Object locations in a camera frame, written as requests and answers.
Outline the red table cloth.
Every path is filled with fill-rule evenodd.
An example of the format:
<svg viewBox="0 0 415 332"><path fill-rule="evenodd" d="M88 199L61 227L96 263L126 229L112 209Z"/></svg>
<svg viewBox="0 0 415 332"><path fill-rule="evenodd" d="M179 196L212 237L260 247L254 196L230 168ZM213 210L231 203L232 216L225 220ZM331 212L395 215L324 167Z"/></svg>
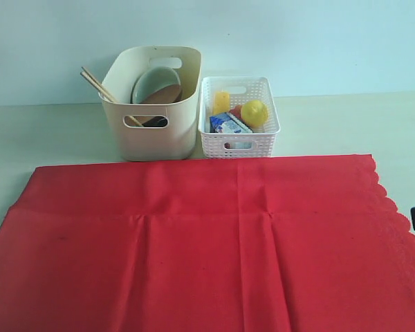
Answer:
<svg viewBox="0 0 415 332"><path fill-rule="evenodd" d="M415 331L415 236L367 155L38 167L0 331Z"/></svg>

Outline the yellow lemon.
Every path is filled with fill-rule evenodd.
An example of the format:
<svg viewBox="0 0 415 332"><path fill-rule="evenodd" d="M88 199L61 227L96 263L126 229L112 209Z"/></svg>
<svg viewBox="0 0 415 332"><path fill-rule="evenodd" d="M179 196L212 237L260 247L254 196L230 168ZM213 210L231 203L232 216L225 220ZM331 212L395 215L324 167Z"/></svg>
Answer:
<svg viewBox="0 0 415 332"><path fill-rule="evenodd" d="M268 108L261 100L251 100L241 107L241 118L251 128L263 126L268 120Z"/></svg>

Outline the white perforated plastic basket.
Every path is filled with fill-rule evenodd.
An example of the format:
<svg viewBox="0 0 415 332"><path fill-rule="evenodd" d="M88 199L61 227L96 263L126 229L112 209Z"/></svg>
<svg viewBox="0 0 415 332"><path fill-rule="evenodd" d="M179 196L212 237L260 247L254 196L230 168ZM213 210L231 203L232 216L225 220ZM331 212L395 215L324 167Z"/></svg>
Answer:
<svg viewBox="0 0 415 332"><path fill-rule="evenodd" d="M230 94L230 108L251 100L261 100L268 107L268 120L251 133L214 133L210 128L214 97L217 92ZM277 134L279 118L270 83L265 77L214 76L201 81L198 130L203 153L208 158L269 157Z"/></svg>

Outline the red sausage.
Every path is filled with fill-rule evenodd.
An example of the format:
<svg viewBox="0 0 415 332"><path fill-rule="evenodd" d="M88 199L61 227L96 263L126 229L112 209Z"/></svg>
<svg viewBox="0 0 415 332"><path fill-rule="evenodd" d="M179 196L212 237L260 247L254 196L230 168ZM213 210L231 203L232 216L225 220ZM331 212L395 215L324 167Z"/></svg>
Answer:
<svg viewBox="0 0 415 332"><path fill-rule="evenodd" d="M241 119L241 108L242 108L242 106L239 104L239 105L235 106L233 109L231 109L231 110L230 110L230 113L231 113L234 117L236 117L236 118L238 118L238 119Z"/></svg>

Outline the blue white milk carton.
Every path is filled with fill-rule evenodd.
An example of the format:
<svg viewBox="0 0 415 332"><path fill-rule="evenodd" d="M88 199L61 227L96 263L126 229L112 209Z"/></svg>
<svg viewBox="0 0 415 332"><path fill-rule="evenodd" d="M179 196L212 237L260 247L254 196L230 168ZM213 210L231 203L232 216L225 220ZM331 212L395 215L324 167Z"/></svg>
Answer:
<svg viewBox="0 0 415 332"><path fill-rule="evenodd" d="M210 131L230 134L252 133L249 127L229 112L210 116Z"/></svg>

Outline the yellow cheese wedge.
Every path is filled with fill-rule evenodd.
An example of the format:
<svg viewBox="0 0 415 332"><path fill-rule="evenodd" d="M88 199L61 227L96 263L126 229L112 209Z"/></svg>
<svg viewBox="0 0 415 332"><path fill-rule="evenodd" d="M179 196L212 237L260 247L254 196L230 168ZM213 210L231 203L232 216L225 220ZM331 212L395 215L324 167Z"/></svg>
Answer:
<svg viewBox="0 0 415 332"><path fill-rule="evenodd" d="M214 94L212 112L214 115L230 110L230 94L227 91L217 91Z"/></svg>

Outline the brown wooden plate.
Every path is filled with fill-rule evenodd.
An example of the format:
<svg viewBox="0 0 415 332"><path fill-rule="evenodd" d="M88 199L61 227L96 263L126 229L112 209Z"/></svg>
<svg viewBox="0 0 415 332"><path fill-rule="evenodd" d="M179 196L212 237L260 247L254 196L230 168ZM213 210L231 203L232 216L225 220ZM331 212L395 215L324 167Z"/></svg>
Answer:
<svg viewBox="0 0 415 332"><path fill-rule="evenodd" d="M183 89L181 85L172 84L149 95L143 104L171 104L181 100Z"/></svg>

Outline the white ceramic bowl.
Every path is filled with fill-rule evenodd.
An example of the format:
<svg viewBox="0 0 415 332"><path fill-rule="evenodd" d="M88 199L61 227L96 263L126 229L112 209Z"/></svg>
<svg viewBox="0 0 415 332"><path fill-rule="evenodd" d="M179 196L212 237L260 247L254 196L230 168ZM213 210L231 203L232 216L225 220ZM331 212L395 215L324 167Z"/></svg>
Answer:
<svg viewBox="0 0 415 332"><path fill-rule="evenodd" d="M140 104L151 94L170 85L180 85L178 73L167 66L157 66L145 71L136 81L131 92L131 103Z"/></svg>

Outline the wooden chopstick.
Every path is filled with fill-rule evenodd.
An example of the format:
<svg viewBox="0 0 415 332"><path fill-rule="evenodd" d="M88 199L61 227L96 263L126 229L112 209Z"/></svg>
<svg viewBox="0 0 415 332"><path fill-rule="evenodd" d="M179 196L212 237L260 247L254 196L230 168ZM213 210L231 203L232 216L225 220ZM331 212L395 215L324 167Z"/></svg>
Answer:
<svg viewBox="0 0 415 332"><path fill-rule="evenodd" d="M102 85L102 83L86 68L82 66L80 75L103 96L105 100L113 104L119 104L118 100Z"/></svg>
<svg viewBox="0 0 415 332"><path fill-rule="evenodd" d="M127 105L126 102L119 102L108 90L107 88L99 81L97 77L95 77L92 72L90 72L87 68L82 66L82 71L80 72L80 75L92 86L94 87L98 93L107 100L108 103L112 104L121 104L121 105ZM144 124L141 123L134 115L128 115L127 116L131 123L135 127L142 127L145 128Z"/></svg>

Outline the steel cup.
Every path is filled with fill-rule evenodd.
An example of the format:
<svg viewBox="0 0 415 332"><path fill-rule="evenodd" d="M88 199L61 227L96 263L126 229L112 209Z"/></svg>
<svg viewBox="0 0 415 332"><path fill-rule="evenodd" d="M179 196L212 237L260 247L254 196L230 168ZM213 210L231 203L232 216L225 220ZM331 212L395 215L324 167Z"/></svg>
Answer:
<svg viewBox="0 0 415 332"><path fill-rule="evenodd" d="M156 116L142 124L144 127L166 127L168 119L163 116Z"/></svg>

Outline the cream plastic bin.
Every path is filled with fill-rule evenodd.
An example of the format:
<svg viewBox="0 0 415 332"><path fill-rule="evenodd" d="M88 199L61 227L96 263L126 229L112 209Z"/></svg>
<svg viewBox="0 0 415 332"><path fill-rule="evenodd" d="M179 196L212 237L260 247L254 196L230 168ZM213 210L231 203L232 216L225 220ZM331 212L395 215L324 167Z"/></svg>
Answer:
<svg viewBox="0 0 415 332"><path fill-rule="evenodd" d="M153 59L178 58L176 69L183 89L182 99L171 104L132 104L131 92L137 79L150 68ZM119 101L102 100L107 122L121 156L130 161L181 160L196 144L201 52L187 46L137 46L124 50L115 58L103 79L103 85ZM128 115L141 123L156 116L168 119L166 127L135 127Z"/></svg>

